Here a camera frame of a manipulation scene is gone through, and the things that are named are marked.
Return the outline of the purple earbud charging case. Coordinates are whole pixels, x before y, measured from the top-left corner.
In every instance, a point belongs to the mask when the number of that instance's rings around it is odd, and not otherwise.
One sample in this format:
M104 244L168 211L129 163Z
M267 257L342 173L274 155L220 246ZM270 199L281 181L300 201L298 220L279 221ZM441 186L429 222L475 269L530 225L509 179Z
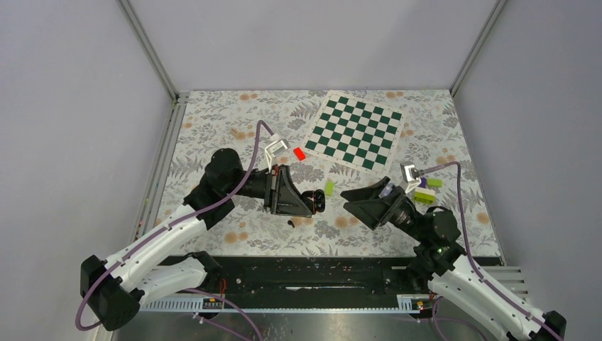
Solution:
M388 183L379 192L378 196L379 197L386 197L386 196L388 196L393 191L394 188L395 188L395 185L393 185L392 183Z

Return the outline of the black earbud charging case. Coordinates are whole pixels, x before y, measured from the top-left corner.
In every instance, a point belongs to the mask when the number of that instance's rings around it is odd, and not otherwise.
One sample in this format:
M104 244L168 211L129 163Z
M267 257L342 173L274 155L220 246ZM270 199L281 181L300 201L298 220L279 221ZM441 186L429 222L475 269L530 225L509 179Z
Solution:
M301 194L302 201L312 214L324 212L326 208L326 195L323 190L307 190Z

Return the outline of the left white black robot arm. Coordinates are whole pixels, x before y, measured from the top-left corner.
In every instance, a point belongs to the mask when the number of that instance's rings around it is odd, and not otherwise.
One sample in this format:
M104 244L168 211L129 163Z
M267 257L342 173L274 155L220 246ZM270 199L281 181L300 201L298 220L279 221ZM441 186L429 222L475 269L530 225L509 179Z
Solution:
M105 259L92 255L80 268L82 305L97 317L97 325L114 331L123 327L142 305L171 293L199 287L204 292L220 282L219 265L207 253L157 269L171 251L193 237L206 234L235 207L235 195L263 201L272 215L312 217L325 209L323 190L301 193L290 168L275 165L244 171L231 148L216 151L199 184L185 196L174 214L140 239Z

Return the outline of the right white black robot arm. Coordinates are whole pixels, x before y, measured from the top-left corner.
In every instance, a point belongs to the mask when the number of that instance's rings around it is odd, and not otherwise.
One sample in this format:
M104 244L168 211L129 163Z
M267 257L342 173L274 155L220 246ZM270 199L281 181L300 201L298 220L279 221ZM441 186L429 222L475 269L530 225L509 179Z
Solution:
M429 289L446 298L498 340L563 340L567 321L561 314L530 305L469 256L457 241L460 231L451 210L435 206L417 211L407 194L419 184L414 180L402 188L384 177L342 192L344 209L370 229L391 224L418 242L407 267L413 291Z

